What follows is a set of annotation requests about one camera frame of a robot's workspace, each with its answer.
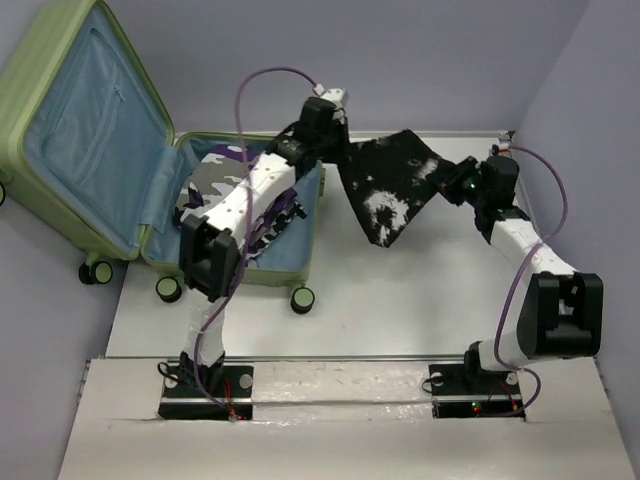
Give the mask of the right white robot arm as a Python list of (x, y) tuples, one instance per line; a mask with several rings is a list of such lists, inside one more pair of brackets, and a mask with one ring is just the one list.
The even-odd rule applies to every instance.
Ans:
[(482, 392), (497, 372), (513, 372), (547, 360), (594, 357), (601, 347), (603, 280), (565, 262), (516, 204), (517, 162), (493, 155), (469, 157), (440, 172), (435, 185), (454, 205), (469, 204), (477, 230), (515, 268), (507, 297), (524, 287), (514, 326), (505, 305), (493, 338), (472, 343), (460, 368), (462, 384)]

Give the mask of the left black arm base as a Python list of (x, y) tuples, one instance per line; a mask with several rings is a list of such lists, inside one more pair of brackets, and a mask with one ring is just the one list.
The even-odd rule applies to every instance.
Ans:
[(159, 362), (163, 378), (157, 415), (163, 420), (249, 421), (253, 419), (254, 367), (226, 365), (208, 393), (178, 362)]

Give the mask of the purple grey camouflage garment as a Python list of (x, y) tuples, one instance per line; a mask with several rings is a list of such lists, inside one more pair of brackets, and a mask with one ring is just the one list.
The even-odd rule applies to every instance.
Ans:
[[(240, 146), (215, 145), (184, 181), (174, 206), (173, 224), (181, 227), (189, 214), (201, 215), (216, 206), (240, 183), (245, 171)], [(256, 219), (248, 257), (259, 256), (294, 219), (306, 217), (296, 190), (287, 189)]]

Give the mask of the green hard-shell suitcase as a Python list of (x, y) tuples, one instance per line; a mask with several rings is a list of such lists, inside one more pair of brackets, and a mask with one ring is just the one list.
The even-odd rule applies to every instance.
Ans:
[(173, 224), (184, 181), (217, 144), (261, 135), (177, 135), (139, 57), (102, 1), (49, 1), (1, 74), (1, 194), (82, 250), (78, 276), (110, 282), (116, 260), (158, 273), (157, 296), (182, 295), (180, 233)]

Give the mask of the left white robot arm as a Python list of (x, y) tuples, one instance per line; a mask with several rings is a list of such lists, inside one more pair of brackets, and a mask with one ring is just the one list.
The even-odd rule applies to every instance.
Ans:
[(348, 144), (347, 101), (347, 91), (340, 88), (309, 97), (299, 119), (249, 163), (231, 193), (184, 220), (179, 266), (186, 286), (204, 294), (213, 309), (191, 322), (180, 356), (181, 371), (198, 394), (211, 399), (220, 386), (223, 313), (244, 275), (258, 222), (322, 157)]

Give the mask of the black white tie-dye shirt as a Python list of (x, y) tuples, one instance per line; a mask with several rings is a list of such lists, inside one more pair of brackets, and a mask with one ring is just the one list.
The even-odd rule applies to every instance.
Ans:
[(366, 238), (384, 248), (438, 193), (429, 176), (456, 168), (409, 129), (351, 143), (335, 164)]

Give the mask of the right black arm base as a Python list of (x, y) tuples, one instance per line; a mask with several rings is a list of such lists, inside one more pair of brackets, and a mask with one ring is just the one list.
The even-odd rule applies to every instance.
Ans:
[(421, 388), (431, 396), (436, 419), (524, 418), (518, 381), (511, 385), (507, 377), (506, 372), (471, 374), (462, 363), (432, 363)]

